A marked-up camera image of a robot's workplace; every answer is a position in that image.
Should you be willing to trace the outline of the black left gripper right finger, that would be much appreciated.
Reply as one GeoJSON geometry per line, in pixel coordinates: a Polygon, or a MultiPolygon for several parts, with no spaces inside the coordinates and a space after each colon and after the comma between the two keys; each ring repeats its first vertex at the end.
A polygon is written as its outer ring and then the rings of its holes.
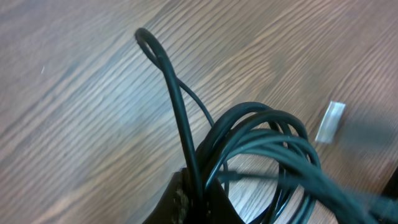
{"type": "Polygon", "coordinates": [[[205,193],[206,223],[209,224],[244,224],[235,211],[220,182],[214,180],[205,193]]]}

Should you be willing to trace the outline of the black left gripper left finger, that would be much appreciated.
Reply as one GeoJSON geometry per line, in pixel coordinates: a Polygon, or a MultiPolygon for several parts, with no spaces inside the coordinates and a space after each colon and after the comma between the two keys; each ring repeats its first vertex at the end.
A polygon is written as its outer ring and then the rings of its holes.
{"type": "Polygon", "coordinates": [[[178,224],[186,219],[190,208],[186,192],[186,170],[175,172],[152,213],[143,224],[178,224]]]}

